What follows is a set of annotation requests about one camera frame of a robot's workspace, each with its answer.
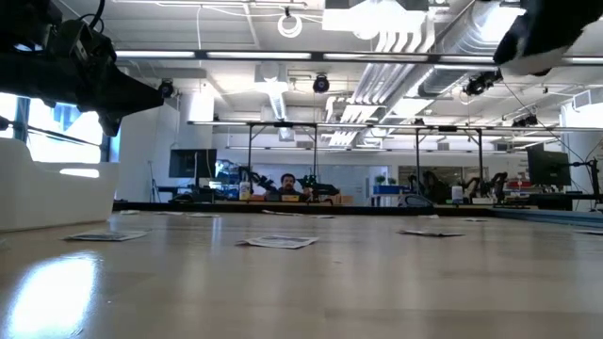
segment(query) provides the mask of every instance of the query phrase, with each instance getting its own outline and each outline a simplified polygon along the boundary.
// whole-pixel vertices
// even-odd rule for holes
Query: window
[[[74,105],[57,104],[50,108],[42,100],[33,99],[29,104],[28,124],[95,145],[103,142],[103,129],[96,112],[82,113]]]
[[[10,121],[15,120],[17,115],[17,96],[12,94],[0,93],[0,116]],[[6,131],[0,131],[0,137],[13,137],[12,127]]]
[[[37,132],[29,132],[27,147],[35,161],[96,164],[101,160],[101,149],[97,146],[60,140]]]
[[[101,160],[103,129],[96,112],[80,112],[76,106],[57,104],[51,108],[40,99],[29,104],[30,127],[74,137],[93,145],[61,139],[29,130],[27,147],[35,161],[98,163]]]

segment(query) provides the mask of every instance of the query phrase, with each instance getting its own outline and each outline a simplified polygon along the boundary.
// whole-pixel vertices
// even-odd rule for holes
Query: ceiling camera
[[[327,75],[317,75],[317,79],[314,80],[314,86],[312,86],[312,89],[314,90],[314,93],[318,94],[329,91],[329,80],[327,79]]]
[[[163,99],[171,98],[172,95],[174,94],[173,80],[171,80],[171,79],[161,80],[161,85],[159,85],[158,90],[161,93],[161,97],[163,97]]]

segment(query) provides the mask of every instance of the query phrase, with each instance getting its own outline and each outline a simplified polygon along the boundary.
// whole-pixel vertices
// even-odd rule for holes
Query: person
[[[279,194],[281,195],[297,195],[300,196],[300,202],[305,202],[310,199],[309,188],[304,188],[303,193],[295,190],[295,175],[291,173],[285,173],[281,176],[281,188],[279,188]]]

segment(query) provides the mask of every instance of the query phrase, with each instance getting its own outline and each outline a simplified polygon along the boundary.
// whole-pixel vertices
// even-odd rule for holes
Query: wooden table
[[[59,240],[105,227],[150,232]],[[266,234],[320,240],[235,245]],[[0,238],[2,338],[603,338],[603,243],[562,225],[142,213]]]

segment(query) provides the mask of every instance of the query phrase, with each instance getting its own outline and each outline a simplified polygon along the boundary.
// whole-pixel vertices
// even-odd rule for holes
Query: computer monitor
[[[572,185],[567,153],[528,149],[528,167],[533,185]]]
[[[214,178],[217,157],[216,150],[171,150],[170,177]]]

